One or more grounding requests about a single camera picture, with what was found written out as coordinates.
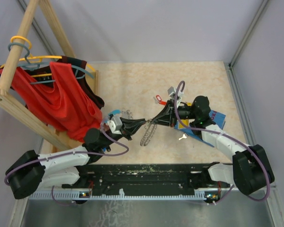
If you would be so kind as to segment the steel key ring disc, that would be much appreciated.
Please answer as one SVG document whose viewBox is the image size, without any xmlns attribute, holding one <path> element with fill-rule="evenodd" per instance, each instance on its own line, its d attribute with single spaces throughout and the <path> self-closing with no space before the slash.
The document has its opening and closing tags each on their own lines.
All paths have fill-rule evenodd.
<svg viewBox="0 0 284 227">
<path fill-rule="evenodd" d="M 145 147 L 147 146 L 151 139 L 153 138 L 157 125 L 152 122 L 152 119 L 149 119 L 145 125 L 145 133 L 140 141 L 140 146 Z"/>
</svg>

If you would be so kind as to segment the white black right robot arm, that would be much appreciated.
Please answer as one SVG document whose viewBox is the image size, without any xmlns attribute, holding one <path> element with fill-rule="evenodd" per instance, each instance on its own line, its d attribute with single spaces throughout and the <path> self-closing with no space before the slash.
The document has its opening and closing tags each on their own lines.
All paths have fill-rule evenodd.
<svg viewBox="0 0 284 227">
<path fill-rule="evenodd" d="M 151 121 L 153 124 L 170 127 L 182 126 L 189 136 L 212 145 L 222 152 L 231 165 L 212 164 L 202 175 L 202 182 L 213 187 L 218 182 L 235 185 L 246 196 L 271 184 L 275 176 L 265 149 L 256 144 L 244 144 L 223 131 L 210 116 L 209 99 L 197 96 L 191 105 L 174 107 L 168 100 L 163 110 Z"/>
</svg>

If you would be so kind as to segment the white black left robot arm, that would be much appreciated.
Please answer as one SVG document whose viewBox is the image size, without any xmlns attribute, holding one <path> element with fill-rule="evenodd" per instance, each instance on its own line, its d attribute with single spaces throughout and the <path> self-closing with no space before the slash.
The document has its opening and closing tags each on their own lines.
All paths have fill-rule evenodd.
<svg viewBox="0 0 284 227">
<path fill-rule="evenodd" d="M 115 143 L 125 148 L 118 155 L 124 155 L 129 148 L 120 143 L 121 138 L 132 140 L 132 136 L 146 123 L 142 119 L 126 119 L 110 116 L 100 128 L 87 130 L 83 144 L 75 148 L 53 154 L 37 154 L 34 150 L 25 152 L 5 173 L 4 183 L 12 190 L 14 198 L 26 198 L 35 191 L 47 187 L 77 185 L 82 188 L 89 182 L 89 176 L 79 171 L 80 166 L 97 162 L 109 156 L 110 145 Z"/>
</svg>

